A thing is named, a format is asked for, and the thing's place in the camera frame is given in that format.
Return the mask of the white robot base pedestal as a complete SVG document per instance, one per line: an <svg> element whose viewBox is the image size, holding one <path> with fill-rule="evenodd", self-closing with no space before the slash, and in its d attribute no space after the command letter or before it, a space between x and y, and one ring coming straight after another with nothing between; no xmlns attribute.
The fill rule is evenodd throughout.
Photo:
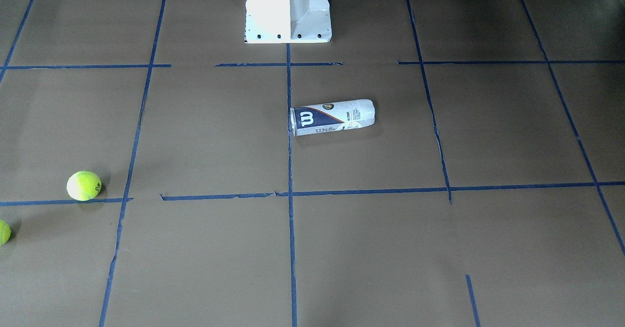
<svg viewBox="0 0 625 327"><path fill-rule="evenodd" d="M332 39L330 0L246 0L245 8L245 43L327 43Z"/></svg>

